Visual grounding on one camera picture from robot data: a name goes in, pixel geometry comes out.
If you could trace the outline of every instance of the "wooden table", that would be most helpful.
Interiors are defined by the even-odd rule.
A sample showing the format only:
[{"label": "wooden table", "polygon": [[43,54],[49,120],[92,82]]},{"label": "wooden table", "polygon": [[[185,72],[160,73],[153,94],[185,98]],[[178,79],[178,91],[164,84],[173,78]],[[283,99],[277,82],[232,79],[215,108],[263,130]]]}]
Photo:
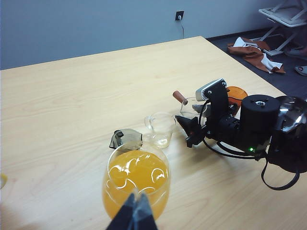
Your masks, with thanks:
[{"label": "wooden table", "polygon": [[[5,230],[104,229],[101,198],[114,130],[145,132],[143,118],[177,114],[172,92],[194,96],[225,78],[248,94],[282,92],[202,37],[52,61],[1,72],[1,224]],[[262,183],[264,160],[186,147],[178,127],[165,149],[172,170],[160,230],[307,228],[307,178]],[[291,173],[269,165],[272,185]]]}]

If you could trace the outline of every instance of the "floor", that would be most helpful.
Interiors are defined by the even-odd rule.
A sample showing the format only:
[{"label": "floor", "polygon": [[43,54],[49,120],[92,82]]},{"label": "floor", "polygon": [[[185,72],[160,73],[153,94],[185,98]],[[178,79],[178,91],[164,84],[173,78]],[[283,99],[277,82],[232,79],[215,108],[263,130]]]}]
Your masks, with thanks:
[{"label": "floor", "polygon": [[[294,70],[295,66],[307,66],[307,61],[300,60],[294,57],[288,57],[285,54],[280,54],[273,57],[268,56],[269,59],[273,59],[273,61],[275,62],[283,63],[284,70],[286,72],[285,74],[269,74],[247,63],[245,60],[243,60],[243,58],[231,55],[227,52],[227,44],[235,42],[235,40],[239,36],[252,39],[256,37],[262,37],[265,33],[266,30],[253,31],[222,37],[208,38],[208,40],[215,46],[226,52],[228,55],[233,57],[235,60],[249,68],[251,71],[255,72],[257,75],[265,79],[267,82],[275,86],[277,89],[285,93],[286,95],[296,96],[307,100],[307,77],[298,74]],[[276,49],[283,42],[283,38],[277,36],[267,39],[266,42],[272,49]]]}]

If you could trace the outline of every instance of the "sandal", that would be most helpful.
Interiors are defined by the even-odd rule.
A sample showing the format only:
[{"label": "sandal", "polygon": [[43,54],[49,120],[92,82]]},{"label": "sandal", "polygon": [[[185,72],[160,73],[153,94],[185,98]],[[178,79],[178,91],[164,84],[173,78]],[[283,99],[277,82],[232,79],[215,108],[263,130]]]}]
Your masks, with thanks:
[{"label": "sandal", "polygon": [[290,57],[299,58],[299,59],[307,61],[307,55],[302,55],[298,49],[285,50],[284,54]]},{"label": "sandal", "polygon": [[307,76],[307,66],[297,66],[294,68],[300,75]]}]

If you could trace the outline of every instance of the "power outlet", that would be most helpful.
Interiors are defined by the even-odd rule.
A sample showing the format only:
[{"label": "power outlet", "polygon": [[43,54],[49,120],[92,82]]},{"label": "power outlet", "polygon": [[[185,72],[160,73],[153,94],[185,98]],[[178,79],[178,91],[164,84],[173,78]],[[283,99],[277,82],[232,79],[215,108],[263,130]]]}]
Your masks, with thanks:
[{"label": "power outlet", "polygon": [[181,16],[181,19],[183,19],[183,13],[184,11],[177,11],[176,16],[175,16],[175,21],[179,21],[179,18],[178,18],[179,15]]}]

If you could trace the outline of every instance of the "glass of orange juice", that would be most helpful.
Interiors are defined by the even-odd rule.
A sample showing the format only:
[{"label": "glass of orange juice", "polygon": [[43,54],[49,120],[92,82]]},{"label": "glass of orange juice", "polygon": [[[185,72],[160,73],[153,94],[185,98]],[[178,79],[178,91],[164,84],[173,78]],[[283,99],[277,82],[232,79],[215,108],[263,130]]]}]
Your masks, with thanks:
[{"label": "glass of orange juice", "polygon": [[154,219],[163,212],[169,195],[170,169],[166,155],[150,142],[128,142],[113,151],[103,179],[102,197],[113,218],[130,193],[145,192]]}]

